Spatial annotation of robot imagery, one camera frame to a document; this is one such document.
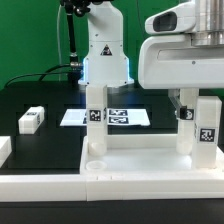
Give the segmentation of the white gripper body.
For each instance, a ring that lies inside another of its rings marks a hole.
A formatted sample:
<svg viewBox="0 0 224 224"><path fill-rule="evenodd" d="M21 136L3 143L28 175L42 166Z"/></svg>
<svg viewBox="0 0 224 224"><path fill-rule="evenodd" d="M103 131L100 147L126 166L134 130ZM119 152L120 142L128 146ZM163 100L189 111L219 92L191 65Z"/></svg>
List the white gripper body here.
<svg viewBox="0 0 224 224"><path fill-rule="evenodd" d="M144 89L224 88L224 47L193 47L185 35L154 36L140 49Z"/></svg>

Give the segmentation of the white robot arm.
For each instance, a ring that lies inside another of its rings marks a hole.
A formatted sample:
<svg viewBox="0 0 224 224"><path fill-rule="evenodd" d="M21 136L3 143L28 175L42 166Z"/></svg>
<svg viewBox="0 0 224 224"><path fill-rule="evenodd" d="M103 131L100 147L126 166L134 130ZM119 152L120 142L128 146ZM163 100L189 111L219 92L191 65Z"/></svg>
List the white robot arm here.
<svg viewBox="0 0 224 224"><path fill-rule="evenodd" d="M83 84L110 87L131 81L123 52L121 13L109 2L92 2L88 14L89 52ZM145 89L167 89L177 117L190 107L180 89L224 88L224 0L188 0L149 17L150 35L140 48L138 81Z"/></svg>

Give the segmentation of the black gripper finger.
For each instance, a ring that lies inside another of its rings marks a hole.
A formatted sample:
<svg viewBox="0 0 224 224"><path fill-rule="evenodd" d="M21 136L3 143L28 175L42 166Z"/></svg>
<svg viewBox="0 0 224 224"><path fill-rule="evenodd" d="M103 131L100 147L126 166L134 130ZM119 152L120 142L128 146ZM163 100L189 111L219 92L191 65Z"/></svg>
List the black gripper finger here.
<svg viewBox="0 0 224 224"><path fill-rule="evenodd" d="M180 90L179 89L169 89L168 97L176 109L176 117L184 120L187 115L187 107L184 106L180 101Z"/></svg>

